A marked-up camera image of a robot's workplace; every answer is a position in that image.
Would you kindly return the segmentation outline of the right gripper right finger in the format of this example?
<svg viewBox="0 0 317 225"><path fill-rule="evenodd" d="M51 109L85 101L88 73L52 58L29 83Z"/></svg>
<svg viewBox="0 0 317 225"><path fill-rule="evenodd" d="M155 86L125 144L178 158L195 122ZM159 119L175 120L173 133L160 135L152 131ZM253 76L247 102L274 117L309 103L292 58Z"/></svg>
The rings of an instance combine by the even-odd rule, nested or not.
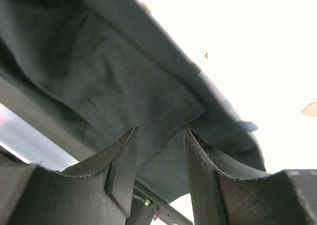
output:
<svg viewBox="0 0 317 225"><path fill-rule="evenodd" d="M184 147L197 225L314 225L317 171L270 174L236 161L185 129Z"/></svg>

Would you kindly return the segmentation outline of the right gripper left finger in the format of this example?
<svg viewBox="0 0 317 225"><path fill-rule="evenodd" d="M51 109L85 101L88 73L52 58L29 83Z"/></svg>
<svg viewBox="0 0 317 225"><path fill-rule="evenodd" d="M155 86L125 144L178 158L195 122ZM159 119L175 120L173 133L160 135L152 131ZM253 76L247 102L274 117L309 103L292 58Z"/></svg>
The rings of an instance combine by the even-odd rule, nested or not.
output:
<svg viewBox="0 0 317 225"><path fill-rule="evenodd" d="M63 171L0 166L3 225L123 225L130 216L138 130Z"/></svg>

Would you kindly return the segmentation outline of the black t shirt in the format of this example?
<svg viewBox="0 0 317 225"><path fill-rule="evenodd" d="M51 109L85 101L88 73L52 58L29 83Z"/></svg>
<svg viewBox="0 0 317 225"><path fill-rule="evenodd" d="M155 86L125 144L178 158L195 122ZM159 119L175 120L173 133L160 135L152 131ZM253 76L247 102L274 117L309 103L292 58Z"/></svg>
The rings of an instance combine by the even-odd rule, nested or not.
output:
<svg viewBox="0 0 317 225"><path fill-rule="evenodd" d="M185 128L258 170L256 143L134 0L0 0L0 73L99 151L138 128L136 177L189 193Z"/></svg>

